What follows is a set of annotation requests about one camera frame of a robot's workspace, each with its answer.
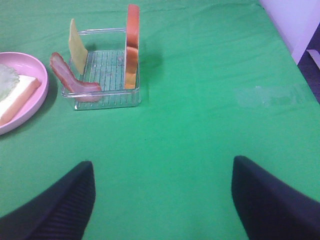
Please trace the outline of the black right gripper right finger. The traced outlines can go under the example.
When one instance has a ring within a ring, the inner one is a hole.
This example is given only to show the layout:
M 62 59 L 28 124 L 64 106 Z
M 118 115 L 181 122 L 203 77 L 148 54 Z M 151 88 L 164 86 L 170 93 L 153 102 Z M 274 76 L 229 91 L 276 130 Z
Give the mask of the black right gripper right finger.
M 320 203 L 245 156 L 233 160 L 231 195 L 250 240 L 320 238 Z

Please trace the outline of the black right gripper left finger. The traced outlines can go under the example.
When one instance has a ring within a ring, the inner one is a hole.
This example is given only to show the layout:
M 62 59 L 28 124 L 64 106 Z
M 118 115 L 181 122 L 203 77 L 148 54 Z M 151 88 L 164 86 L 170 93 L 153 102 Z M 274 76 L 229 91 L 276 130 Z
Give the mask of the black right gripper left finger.
M 82 161 L 40 195 L 0 219 L 2 240 L 80 240 L 96 200 L 94 167 Z

